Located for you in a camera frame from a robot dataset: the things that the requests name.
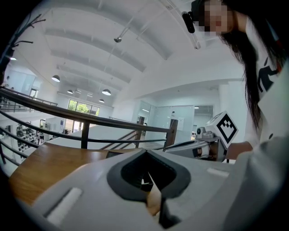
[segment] long dark hair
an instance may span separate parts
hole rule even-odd
[[[200,0],[199,7],[203,6],[205,1],[207,0]],[[229,10],[245,14],[252,20],[272,62],[282,66],[284,62],[284,52],[274,40],[269,24],[262,12],[254,8],[252,4],[245,3],[244,1],[223,0],[222,2],[228,6]],[[261,111],[258,106],[260,97],[256,76],[255,50],[246,33],[233,30],[230,33],[221,34],[220,38],[230,47],[234,56],[245,67],[244,79],[246,82],[246,100],[255,128],[257,129],[261,119]]]

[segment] white label strip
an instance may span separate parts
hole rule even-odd
[[[47,220],[56,226],[60,226],[63,219],[71,210],[76,201],[80,198],[82,190],[72,188],[69,193],[62,198],[55,209],[48,215]]]
[[[208,168],[207,169],[208,173],[217,175],[217,176],[222,176],[222,177],[228,177],[229,173],[227,171],[222,171],[222,170],[218,170],[218,169],[214,169],[214,168]]]

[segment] wooden tabletop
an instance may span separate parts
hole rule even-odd
[[[113,152],[131,152],[120,149]],[[44,143],[9,178],[14,196],[27,204],[78,167],[105,159],[108,150],[87,150]]]

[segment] white device housing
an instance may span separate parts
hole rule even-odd
[[[216,115],[207,122],[205,130],[212,131],[215,136],[219,136],[226,148],[229,147],[239,131],[226,111]]]

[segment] woman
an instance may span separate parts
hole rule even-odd
[[[216,32],[243,64],[246,98],[249,109],[245,142],[233,143],[228,148],[228,159],[236,159],[273,134],[262,117],[259,100],[278,78],[285,60],[284,50],[266,18],[251,6],[236,0],[195,0],[191,17],[205,31]]]

